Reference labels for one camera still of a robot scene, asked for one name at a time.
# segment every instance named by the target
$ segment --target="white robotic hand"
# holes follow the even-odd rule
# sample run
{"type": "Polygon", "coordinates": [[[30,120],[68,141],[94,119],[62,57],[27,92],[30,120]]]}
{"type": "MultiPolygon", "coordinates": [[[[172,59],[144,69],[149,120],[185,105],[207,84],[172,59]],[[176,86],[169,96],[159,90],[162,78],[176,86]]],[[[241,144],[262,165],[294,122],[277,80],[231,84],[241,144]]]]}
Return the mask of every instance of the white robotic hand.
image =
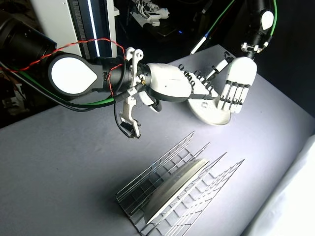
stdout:
{"type": "Polygon", "coordinates": [[[257,73],[256,63],[248,57],[234,59],[228,69],[218,109],[239,113],[257,73]]]}

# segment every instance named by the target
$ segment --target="table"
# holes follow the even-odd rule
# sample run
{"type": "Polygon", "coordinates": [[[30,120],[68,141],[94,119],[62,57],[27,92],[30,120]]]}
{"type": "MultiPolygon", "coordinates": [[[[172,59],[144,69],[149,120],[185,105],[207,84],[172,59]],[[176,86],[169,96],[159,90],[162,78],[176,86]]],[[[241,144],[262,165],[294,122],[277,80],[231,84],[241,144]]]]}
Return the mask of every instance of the table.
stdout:
{"type": "MultiPolygon", "coordinates": [[[[172,64],[207,73],[223,52],[217,45],[172,64]]],[[[225,75],[226,70],[217,76],[218,89],[225,75]]],[[[156,114],[138,102],[139,140],[118,131],[112,107],[75,113],[57,106],[1,129],[0,235],[136,235],[115,193],[195,131],[191,151],[208,141],[203,157],[228,151],[218,173],[245,161],[187,235],[237,236],[315,127],[310,115],[259,75],[241,113],[225,126],[204,124],[186,103],[162,106],[156,114]]]]}

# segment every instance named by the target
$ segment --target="metal dish rack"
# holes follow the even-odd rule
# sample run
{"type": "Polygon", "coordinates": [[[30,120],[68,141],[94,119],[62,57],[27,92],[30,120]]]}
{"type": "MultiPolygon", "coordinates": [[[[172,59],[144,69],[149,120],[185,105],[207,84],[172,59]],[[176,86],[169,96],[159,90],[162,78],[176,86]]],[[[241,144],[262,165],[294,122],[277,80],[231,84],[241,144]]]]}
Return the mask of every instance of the metal dish rack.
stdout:
{"type": "Polygon", "coordinates": [[[116,194],[116,199],[129,220],[142,236],[183,236],[198,219],[207,205],[234,174],[244,160],[218,176],[211,169],[226,153],[209,162],[199,176],[150,224],[144,221],[145,205],[174,171],[188,161],[196,159],[210,143],[193,155],[187,147],[193,132],[153,163],[143,173],[116,194]]]}

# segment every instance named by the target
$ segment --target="metal frame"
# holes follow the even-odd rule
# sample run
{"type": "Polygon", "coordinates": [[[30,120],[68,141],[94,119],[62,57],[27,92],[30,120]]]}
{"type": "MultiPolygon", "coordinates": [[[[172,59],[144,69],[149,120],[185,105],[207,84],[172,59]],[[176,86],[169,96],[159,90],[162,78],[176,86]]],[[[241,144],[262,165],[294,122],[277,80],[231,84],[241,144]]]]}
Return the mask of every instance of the metal frame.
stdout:
{"type": "Polygon", "coordinates": [[[244,160],[214,177],[211,169],[226,153],[209,163],[199,176],[150,224],[144,221],[145,205],[153,194],[174,171],[196,159],[210,143],[193,155],[188,145],[193,132],[176,144],[170,151],[153,163],[116,194],[116,199],[142,236],[183,236],[195,223],[211,200],[217,195],[244,160]]]}

